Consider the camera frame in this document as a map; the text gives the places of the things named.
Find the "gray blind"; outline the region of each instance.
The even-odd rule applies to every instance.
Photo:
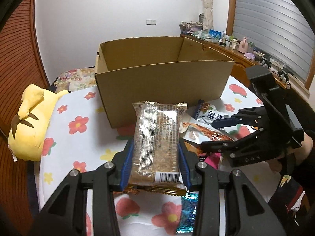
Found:
[[[247,37],[306,79],[314,33],[291,0],[236,0],[233,35]]]

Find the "barcode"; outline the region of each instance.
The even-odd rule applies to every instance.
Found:
[[[155,172],[155,183],[177,183],[179,172]]]

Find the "silver bolt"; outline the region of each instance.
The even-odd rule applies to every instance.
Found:
[[[198,162],[197,166],[201,169],[204,169],[205,167],[207,167],[207,163],[203,162],[203,161],[200,161]]]
[[[239,169],[236,169],[236,170],[233,170],[233,174],[234,174],[235,176],[240,176],[240,175],[242,174],[242,171],[239,170]]]
[[[104,164],[104,167],[107,168],[107,169],[111,169],[113,166],[114,166],[114,163],[112,163],[112,162],[106,162]]]
[[[79,170],[71,170],[70,171],[70,176],[77,176],[79,175]]]

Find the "human hand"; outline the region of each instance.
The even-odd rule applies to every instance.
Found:
[[[304,141],[301,144],[302,146],[300,148],[292,149],[291,147],[288,147],[287,149],[287,155],[294,154],[296,158],[296,166],[300,165],[312,151],[313,139],[311,139],[311,137],[309,137],[308,134],[304,132]],[[282,170],[282,164],[278,161],[278,159],[281,159],[283,157],[284,154],[280,155],[277,158],[266,161],[273,172],[280,172]]]

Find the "plush toy ear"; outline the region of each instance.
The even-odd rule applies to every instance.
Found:
[[[28,111],[35,106],[44,96],[44,90],[40,87],[31,84],[26,87],[22,95],[22,104],[18,111],[20,120],[28,116]]]

